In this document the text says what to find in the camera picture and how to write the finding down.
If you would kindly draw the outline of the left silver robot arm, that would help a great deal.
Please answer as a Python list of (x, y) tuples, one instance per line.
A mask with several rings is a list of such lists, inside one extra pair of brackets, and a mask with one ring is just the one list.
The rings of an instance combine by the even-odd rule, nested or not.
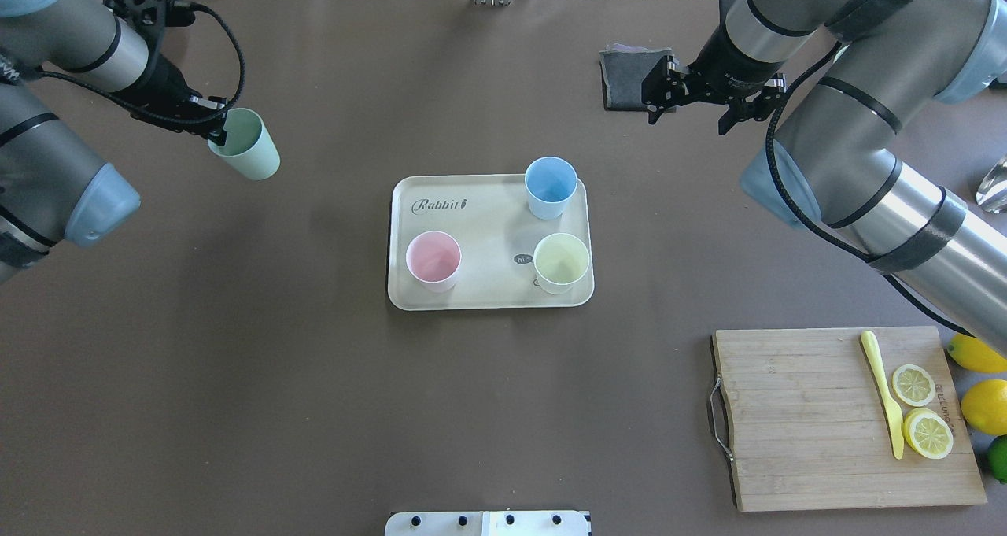
[(133, 119), (223, 144), (236, 98), (204, 96), (162, 52), (183, 0), (2, 0), (1, 260), (11, 280), (60, 242), (90, 248), (139, 209), (134, 187), (71, 130), (30, 83), (87, 89)]

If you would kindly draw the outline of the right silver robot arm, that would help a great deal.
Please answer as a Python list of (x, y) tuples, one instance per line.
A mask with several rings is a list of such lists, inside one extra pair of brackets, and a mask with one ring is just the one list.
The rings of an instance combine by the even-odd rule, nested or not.
[(770, 119), (742, 187), (785, 223), (841, 234), (900, 290), (1005, 352), (1005, 237), (888, 149), (929, 103), (1005, 73), (1005, 0), (734, 0), (689, 65), (641, 84), (654, 123), (725, 105), (718, 130)]

